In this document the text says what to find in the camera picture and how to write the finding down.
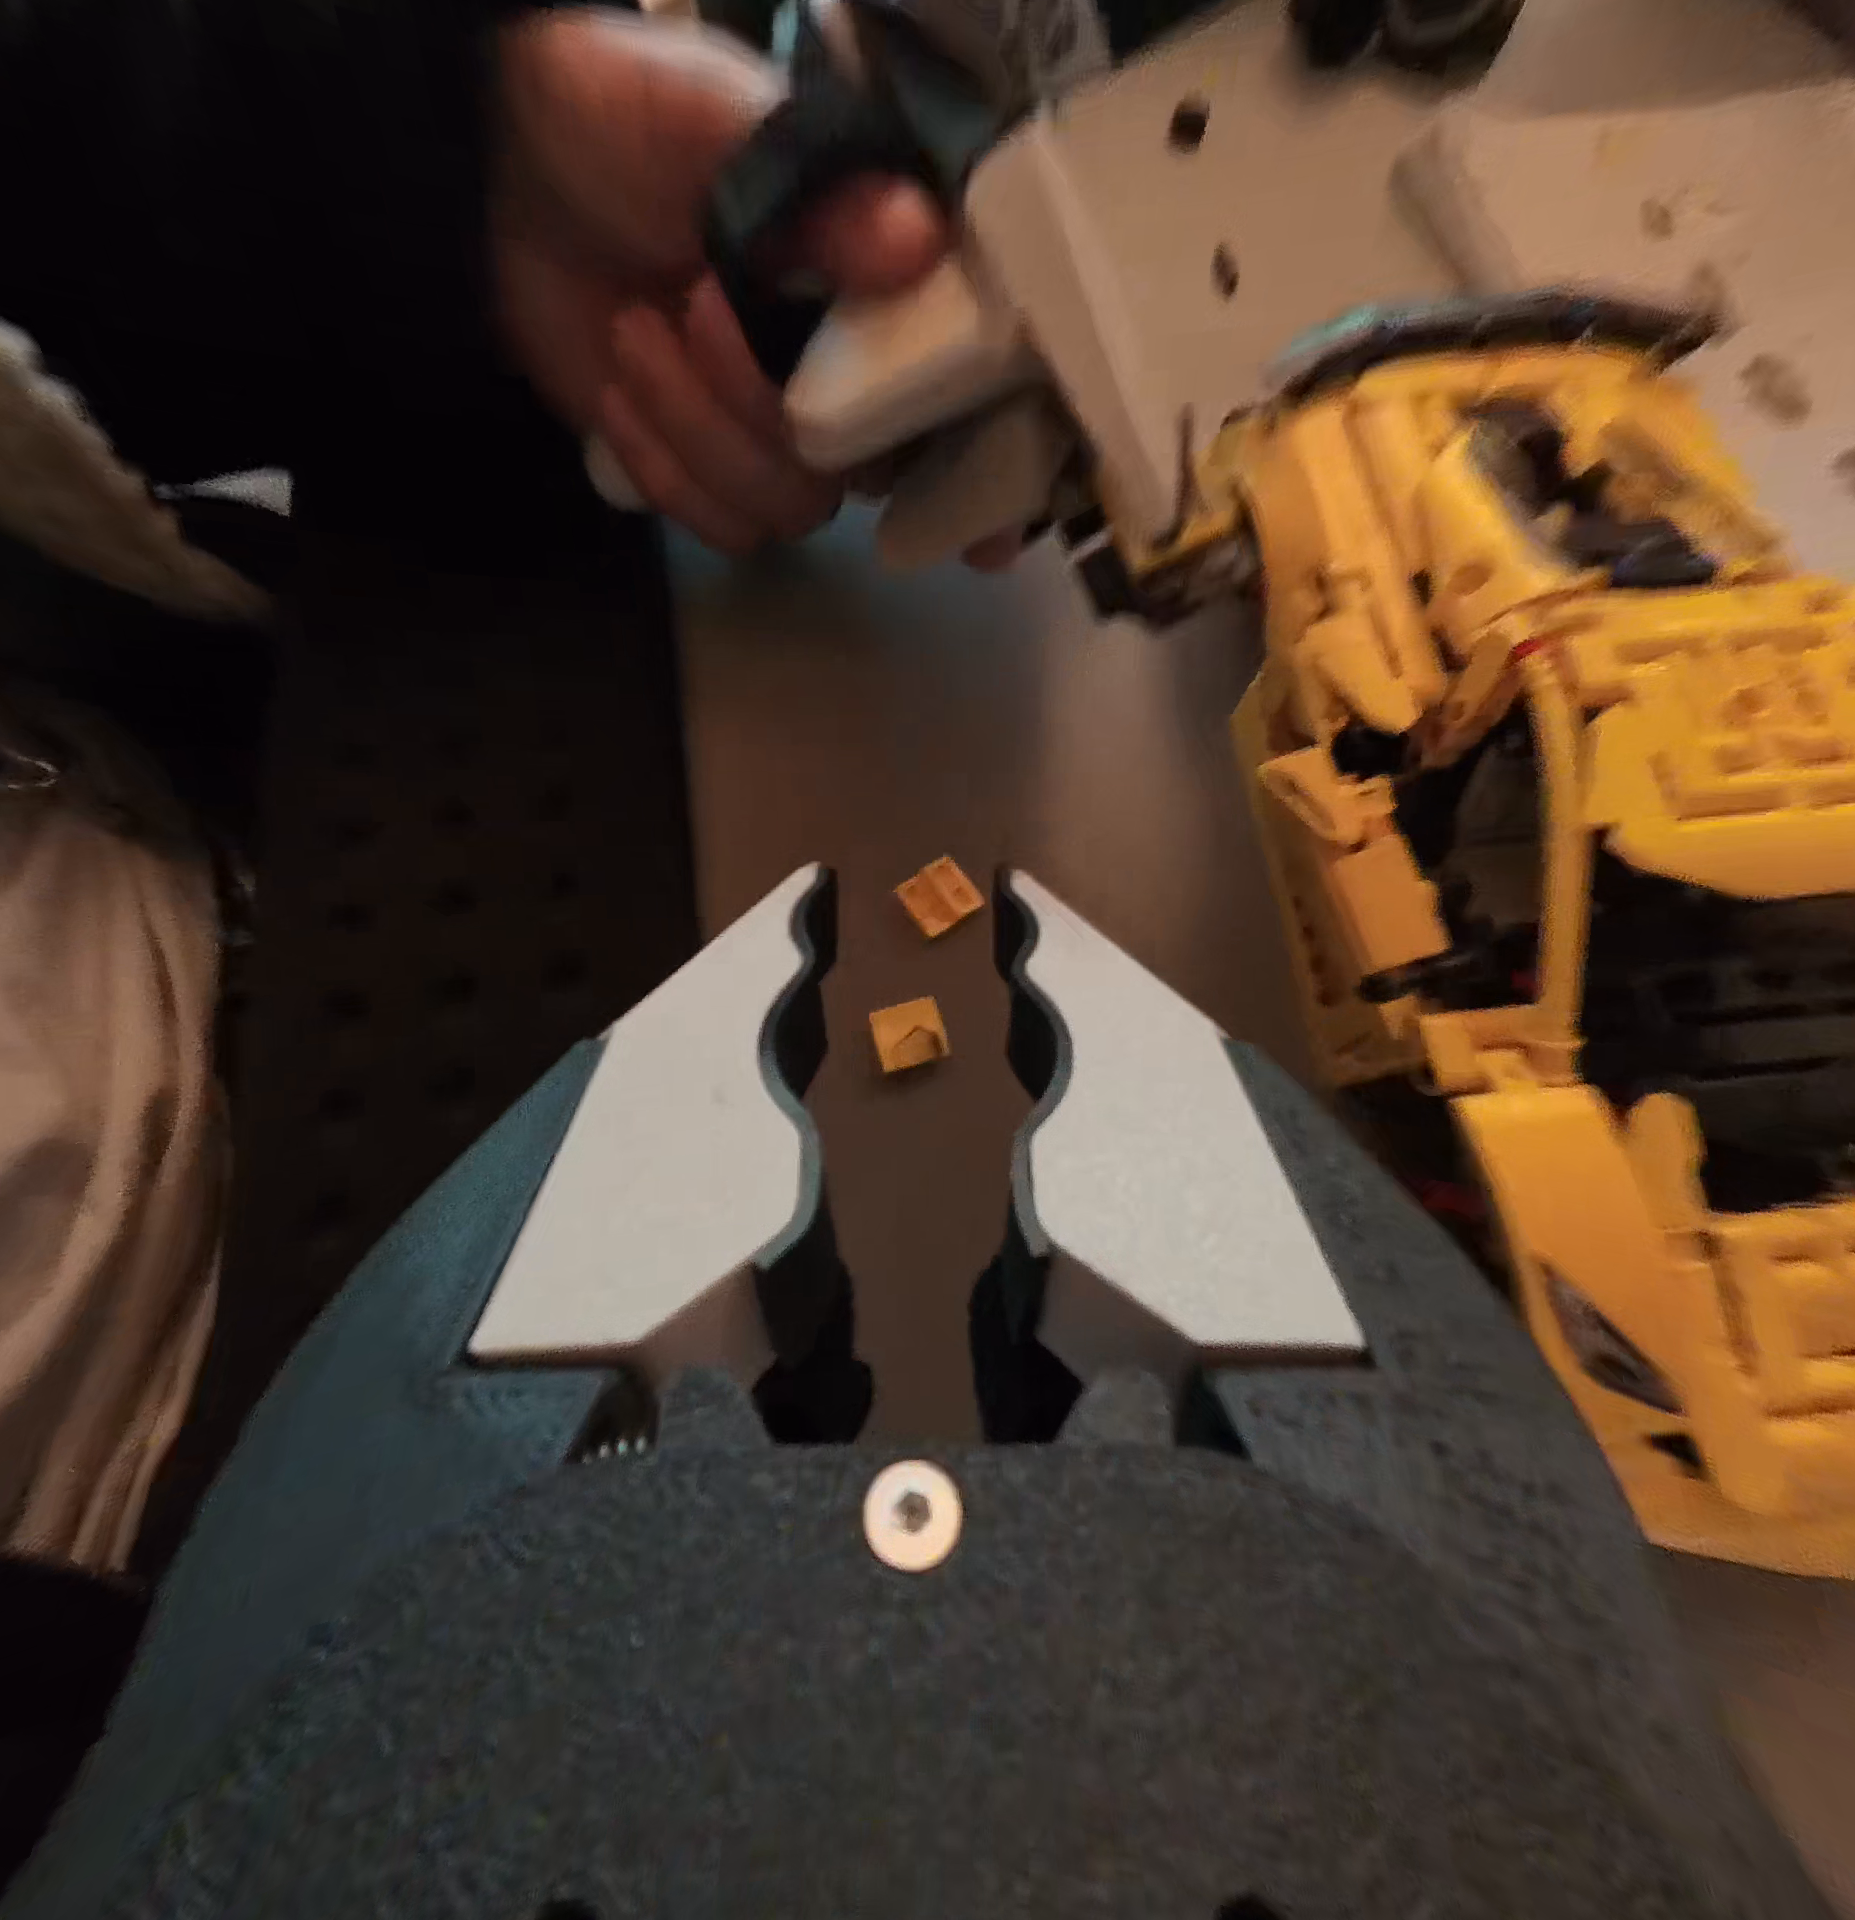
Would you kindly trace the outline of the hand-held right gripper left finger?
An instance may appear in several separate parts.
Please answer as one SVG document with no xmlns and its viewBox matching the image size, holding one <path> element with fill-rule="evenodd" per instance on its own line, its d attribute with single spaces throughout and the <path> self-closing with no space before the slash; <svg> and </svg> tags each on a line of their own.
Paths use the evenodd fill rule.
<svg viewBox="0 0 1855 1920">
<path fill-rule="evenodd" d="M 600 1037 L 589 1087 L 469 1331 L 473 1371 L 720 1371 L 777 1445 L 858 1445 L 871 1366 L 816 1076 L 836 868 L 790 868 Z"/>
</svg>

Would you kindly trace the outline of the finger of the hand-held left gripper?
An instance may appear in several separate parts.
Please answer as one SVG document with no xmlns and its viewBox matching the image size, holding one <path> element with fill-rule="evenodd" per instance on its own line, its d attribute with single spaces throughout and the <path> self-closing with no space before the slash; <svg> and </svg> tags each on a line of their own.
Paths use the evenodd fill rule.
<svg viewBox="0 0 1855 1920">
<path fill-rule="evenodd" d="M 1393 197 L 1471 297 L 1688 302 L 1706 427 L 1797 570 L 1855 579 L 1855 86 L 1630 114 L 1445 105 Z"/>
</svg>

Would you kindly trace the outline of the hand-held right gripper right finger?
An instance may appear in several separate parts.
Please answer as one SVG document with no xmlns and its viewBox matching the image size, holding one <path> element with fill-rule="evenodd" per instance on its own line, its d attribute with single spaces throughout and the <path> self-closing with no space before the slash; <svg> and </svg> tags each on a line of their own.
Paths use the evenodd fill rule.
<svg viewBox="0 0 1855 1920">
<path fill-rule="evenodd" d="M 989 1445 L 1050 1445 L 1118 1371 L 1159 1376 L 1172 1428 L 1221 1371 L 1367 1371 L 1237 1041 L 1027 868 L 994 868 L 994 972 L 1027 1116 L 969 1287 Z"/>
</svg>

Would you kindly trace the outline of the yellow small plate brick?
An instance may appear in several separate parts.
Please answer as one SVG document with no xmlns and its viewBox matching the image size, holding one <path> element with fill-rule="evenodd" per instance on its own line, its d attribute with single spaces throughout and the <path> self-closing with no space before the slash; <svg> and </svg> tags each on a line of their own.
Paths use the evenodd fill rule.
<svg viewBox="0 0 1855 1920">
<path fill-rule="evenodd" d="M 940 945 L 989 911 L 989 886 L 956 856 L 940 856 L 893 886 L 893 911 Z"/>
</svg>

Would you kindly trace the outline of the yellow toy brick car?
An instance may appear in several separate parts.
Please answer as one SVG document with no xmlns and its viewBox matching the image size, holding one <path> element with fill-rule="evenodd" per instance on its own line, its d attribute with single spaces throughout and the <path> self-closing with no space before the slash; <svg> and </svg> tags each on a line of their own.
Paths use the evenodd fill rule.
<svg viewBox="0 0 1855 1920">
<path fill-rule="evenodd" d="M 1855 579 L 1590 288 L 1314 327 L 1101 617 L 1254 601 L 1234 716 L 1331 1089 L 1445 1111 L 1471 1232 L 1659 1549 L 1855 1584 Z"/>
</svg>

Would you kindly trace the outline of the person's left forearm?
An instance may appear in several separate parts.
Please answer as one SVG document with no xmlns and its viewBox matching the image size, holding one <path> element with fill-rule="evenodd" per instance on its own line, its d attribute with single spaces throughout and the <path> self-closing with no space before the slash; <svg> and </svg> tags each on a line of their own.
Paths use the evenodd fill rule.
<svg viewBox="0 0 1855 1920">
<path fill-rule="evenodd" d="M 530 0 L 0 0 L 0 353 L 156 496 L 585 570 L 611 509 L 502 344 L 502 35 Z"/>
</svg>

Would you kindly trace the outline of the grey desk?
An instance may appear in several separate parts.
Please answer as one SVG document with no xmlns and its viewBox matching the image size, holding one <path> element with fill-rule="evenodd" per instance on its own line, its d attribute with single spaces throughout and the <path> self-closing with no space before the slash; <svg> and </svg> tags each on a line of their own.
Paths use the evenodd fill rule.
<svg viewBox="0 0 1855 1920">
<path fill-rule="evenodd" d="M 1012 988 L 989 917 L 942 945 L 893 886 L 956 856 L 1036 868 L 1221 1037 L 1314 1087 L 1271 886 L 1234 774 L 1248 609 L 1089 621 L 1058 548 L 1012 573 L 878 573 L 871 517 L 770 570 L 676 539 L 695 903 L 735 926 L 796 860 L 836 868 L 816 1087 L 836 1249 L 878 1371 L 871 1437 L 981 1437 L 969 1284 L 1012 1217 Z M 871 1006 L 940 991 L 956 1062 L 878 1076 Z"/>
</svg>

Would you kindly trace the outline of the person's left hand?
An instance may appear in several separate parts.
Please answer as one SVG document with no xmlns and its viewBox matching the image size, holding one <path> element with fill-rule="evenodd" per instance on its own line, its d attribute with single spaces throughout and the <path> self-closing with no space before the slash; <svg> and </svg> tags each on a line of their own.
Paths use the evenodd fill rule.
<svg viewBox="0 0 1855 1920">
<path fill-rule="evenodd" d="M 748 40 L 631 6 L 530 6 L 492 40 L 492 302 L 530 396 L 631 509 L 710 548 L 801 539 L 842 481 L 796 457 L 710 273 L 710 191 L 790 101 Z"/>
</svg>

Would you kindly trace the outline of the white shirt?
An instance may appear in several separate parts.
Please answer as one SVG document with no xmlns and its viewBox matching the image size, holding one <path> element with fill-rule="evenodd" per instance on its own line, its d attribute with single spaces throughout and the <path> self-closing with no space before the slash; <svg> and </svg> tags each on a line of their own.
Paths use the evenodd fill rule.
<svg viewBox="0 0 1855 1920">
<path fill-rule="evenodd" d="M 126 1578 L 226 1299 L 226 886 L 167 774 L 0 680 L 0 1549 Z"/>
</svg>

